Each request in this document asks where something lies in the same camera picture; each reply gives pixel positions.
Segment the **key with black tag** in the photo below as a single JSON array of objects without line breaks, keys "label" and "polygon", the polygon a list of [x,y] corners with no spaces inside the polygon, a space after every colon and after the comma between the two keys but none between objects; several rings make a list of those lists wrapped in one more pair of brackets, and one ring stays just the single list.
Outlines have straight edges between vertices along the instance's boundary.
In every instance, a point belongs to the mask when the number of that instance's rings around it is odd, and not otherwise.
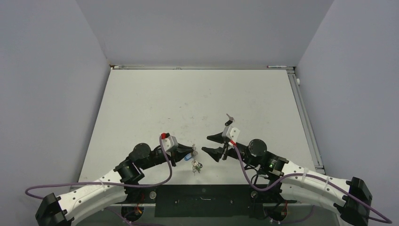
[{"label": "key with black tag", "polygon": [[228,127],[230,126],[232,123],[235,122],[234,117],[230,116],[229,114],[226,114],[226,116],[228,117],[228,121],[225,123],[225,126]]}]

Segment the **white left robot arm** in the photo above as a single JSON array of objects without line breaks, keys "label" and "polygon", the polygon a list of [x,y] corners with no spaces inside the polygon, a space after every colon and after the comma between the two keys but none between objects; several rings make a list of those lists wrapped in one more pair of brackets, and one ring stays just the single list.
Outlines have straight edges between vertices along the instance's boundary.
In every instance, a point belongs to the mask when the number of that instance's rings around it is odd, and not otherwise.
[{"label": "white left robot arm", "polygon": [[129,156],[95,181],[66,194],[45,196],[35,214],[40,226],[74,226],[112,204],[144,199],[147,187],[139,187],[143,170],[169,162],[172,166],[195,151],[182,144],[159,145],[154,149],[139,143]]}]

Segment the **large steel carabiner keyring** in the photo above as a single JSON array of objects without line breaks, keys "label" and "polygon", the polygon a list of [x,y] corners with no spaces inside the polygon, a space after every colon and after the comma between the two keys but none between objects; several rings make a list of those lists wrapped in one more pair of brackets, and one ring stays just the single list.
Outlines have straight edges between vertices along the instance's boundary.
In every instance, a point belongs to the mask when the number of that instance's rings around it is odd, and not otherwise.
[{"label": "large steel carabiner keyring", "polygon": [[202,164],[197,161],[196,156],[198,155],[198,152],[196,151],[196,146],[195,144],[192,145],[192,152],[191,152],[191,157],[192,157],[192,171],[194,174],[200,173]]}]

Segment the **blue key tag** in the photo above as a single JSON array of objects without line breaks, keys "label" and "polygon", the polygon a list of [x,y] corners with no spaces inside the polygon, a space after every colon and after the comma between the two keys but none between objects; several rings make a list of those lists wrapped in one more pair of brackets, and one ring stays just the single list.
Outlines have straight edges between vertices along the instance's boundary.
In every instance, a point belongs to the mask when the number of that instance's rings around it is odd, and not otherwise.
[{"label": "blue key tag", "polygon": [[192,153],[189,153],[189,154],[187,154],[187,155],[184,157],[184,160],[185,160],[185,161],[189,161],[189,160],[192,159],[192,158],[193,158]]}]

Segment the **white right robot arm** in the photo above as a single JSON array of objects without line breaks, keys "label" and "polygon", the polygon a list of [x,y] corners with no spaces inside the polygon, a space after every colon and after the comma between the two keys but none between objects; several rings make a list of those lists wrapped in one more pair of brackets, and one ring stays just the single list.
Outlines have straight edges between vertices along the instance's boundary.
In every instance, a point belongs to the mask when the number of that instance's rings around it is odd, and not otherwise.
[{"label": "white right robot arm", "polygon": [[337,214],[353,226],[367,226],[370,220],[372,195],[366,183],[357,177],[339,179],[312,171],[268,151],[261,139],[253,139],[247,145],[237,142],[236,129],[207,136],[207,140],[222,144],[219,148],[202,147],[215,161],[227,157],[237,159],[245,167],[255,167],[266,176],[266,188],[250,183],[258,192],[265,192],[273,202],[281,198],[322,207]]}]

